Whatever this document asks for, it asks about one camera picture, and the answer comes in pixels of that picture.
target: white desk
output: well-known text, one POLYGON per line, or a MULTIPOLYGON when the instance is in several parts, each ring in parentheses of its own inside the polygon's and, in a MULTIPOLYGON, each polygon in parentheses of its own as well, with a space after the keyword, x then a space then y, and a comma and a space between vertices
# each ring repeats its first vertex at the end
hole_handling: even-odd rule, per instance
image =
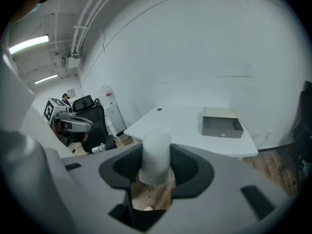
POLYGON ((243 125, 244 133, 241 138, 201 135, 202 114, 203 107, 160 105, 124 131, 124 134, 142 141, 145 133, 159 130, 162 133, 169 133, 174 144, 238 158, 258 154, 253 140, 243 125))

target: ceiling light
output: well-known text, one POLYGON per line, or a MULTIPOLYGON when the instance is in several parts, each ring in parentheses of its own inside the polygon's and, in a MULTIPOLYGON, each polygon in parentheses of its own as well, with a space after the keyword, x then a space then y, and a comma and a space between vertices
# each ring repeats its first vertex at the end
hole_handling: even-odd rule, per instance
POLYGON ((38 84, 39 82, 42 82, 42 81, 45 81, 45 80, 52 79, 52 78, 57 77, 57 76, 58 76, 58 75, 53 75, 53 76, 49 76, 49 77, 47 77, 47 78, 44 78, 44 79, 42 79, 42 80, 35 81, 35 84, 38 84))
POLYGON ((27 41, 23 41, 21 43, 19 43, 18 45, 13 46, 12 48, 10 48, 10 53, 13 54, 21 49, 36 45, 38 43, 43 43, 43 42, 47 42, 49 41, 49 36, 45 35, 42 37, 37 37, 37 38, 33 38, 27 41))

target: wooden floor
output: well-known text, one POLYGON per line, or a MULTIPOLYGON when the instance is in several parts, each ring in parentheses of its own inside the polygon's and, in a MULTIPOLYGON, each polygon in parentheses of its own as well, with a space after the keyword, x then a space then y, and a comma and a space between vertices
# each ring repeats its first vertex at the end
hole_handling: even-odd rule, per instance
MULTIPOLYGON (((117 142, 116 144, 117 147, 123 147, 133 144, 133 140, 130 138, 123 143, 117 142)), ((71 151, 75 149, 74 155, 76 156, 87 154, 80 143, 72 144, 68 146, 68 148, 71 151)), ((250 165, 252 163, 254 169, 284 189, 288 195, 294 195, 300 191, 305 177, 304 173, 301 172, 299 183, 293 185, 293 181, 296 179, 294 166, 291 165, 280 170, 282 166, 285 166, 291 160, 290 156, 287 154, 290 152, 290 148, 285 148, 278 151, 259 153, 258 156, 253 158, 253 163, 252 158, 243 158, 242 162, 246 162, 250 165)), ((170 183, 164 186, 145 185, 140 182, 137 175, 136 181, 131 185, 133 208, 143 210, 146 206, 152 206, 154 210, 168 210, 171 205, 172 190, 175 186, 175 176, 173 172, 170 183)))

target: black chair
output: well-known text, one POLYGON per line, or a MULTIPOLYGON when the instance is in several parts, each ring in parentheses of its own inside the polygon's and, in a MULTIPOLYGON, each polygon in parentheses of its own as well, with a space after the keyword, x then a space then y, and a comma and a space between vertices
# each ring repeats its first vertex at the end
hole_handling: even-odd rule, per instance
POLYGON ((91 96, 77 99, 73 103, 73 109, 77 116, 86 118, 93 122, 94 129, 89 132, 86 141, 82 142, 82 147, 87 153, 92 153, 92 148, 105 144, 105 150, 116 148, 113 135, 108 135, 105 125, 104 108, 92 100, 91 96))
POLYGON ((303 160, 312 163, 312 83, 306 82, 306 89, 300 94, 300 123, 293 131, 292 160, 287 165, 294 164, 296 169, 296 184, 299 181, 299 171, 304 167, 303 160))

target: chair armrest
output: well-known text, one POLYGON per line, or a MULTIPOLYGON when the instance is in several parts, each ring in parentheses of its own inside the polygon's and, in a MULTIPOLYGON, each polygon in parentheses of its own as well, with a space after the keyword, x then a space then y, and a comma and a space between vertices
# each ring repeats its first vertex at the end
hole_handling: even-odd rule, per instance
POLYGON ((110 149, 114 149, 117 146, 115 145, 115 139, 113 135, 108 135, 106 137, 106 142, 105 142, 105 150, 110 150, 110 149))

